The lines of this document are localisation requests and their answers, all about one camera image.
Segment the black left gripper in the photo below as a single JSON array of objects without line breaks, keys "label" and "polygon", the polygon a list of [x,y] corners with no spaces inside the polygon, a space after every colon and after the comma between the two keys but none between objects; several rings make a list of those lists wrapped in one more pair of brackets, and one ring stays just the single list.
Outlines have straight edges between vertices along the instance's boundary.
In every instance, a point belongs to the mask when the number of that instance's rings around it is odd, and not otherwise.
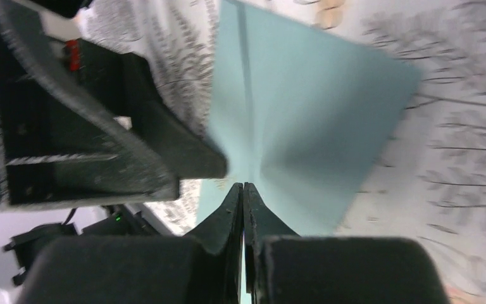
[{"label": "black left gripper", "polygon": [[0,1],[0,210],[165,201],[177,176],[55,57],[35,10]]}]

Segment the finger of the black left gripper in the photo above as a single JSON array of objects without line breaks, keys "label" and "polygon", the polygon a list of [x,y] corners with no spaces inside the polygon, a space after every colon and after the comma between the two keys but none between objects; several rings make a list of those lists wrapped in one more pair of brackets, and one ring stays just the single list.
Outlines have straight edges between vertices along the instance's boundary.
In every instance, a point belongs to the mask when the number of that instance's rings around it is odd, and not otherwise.
[{"label": "finger of the black left gripper", "polygon": [[191,131],[164,104],[148,61],[83,39],[65,42],[65,67],[116,117],[129,117],[132,132],[181,179],[227,174],[227,159]]}]

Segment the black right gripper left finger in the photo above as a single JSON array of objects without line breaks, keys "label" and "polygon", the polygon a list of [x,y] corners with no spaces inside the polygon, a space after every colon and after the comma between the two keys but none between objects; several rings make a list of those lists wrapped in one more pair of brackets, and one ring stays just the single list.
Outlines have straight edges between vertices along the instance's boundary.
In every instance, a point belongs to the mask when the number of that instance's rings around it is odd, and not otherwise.
[{"label": "black right gripper left finger", "polygon": [[242,195],[183,236],[70,236],[49,243],[18,303],[238,303]]}]

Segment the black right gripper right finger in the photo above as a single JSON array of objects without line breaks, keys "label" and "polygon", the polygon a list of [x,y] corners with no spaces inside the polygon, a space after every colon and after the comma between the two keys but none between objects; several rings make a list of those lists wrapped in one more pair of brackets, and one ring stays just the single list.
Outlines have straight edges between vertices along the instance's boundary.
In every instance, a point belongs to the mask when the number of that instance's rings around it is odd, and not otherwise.
[{"label": "black right gripper right finger", "polygon": [[448,303],[422,245],[403,237],[300,236],[243,187],[253,303]]}]

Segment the teal paper envelope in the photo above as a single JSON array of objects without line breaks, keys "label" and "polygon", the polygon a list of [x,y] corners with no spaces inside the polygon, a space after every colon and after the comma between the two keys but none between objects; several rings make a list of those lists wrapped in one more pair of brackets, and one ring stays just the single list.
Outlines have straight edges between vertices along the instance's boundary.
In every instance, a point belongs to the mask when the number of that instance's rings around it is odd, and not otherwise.
[{"label": "teal paper envelope", "polygon": [[202,182],[198,219],[250,182],[298,234],[333,234],[420,80],[383,51],[222,1],[208,136],[228,174]]}]

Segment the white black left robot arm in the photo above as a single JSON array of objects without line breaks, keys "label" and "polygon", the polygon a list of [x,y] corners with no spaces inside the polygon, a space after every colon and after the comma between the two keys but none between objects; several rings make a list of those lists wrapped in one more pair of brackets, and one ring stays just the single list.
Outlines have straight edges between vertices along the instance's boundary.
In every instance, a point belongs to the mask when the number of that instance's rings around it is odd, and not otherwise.
[{"label": "white black left robot arm", "polygon": [[[42,13],[0,1],[0,209],[167,201],[227,160],[164,104],[147,61],[78,40],[59,58]],[[212,256],[195,237],[46,224],[14,238],[18,303],[190,303]]]}]

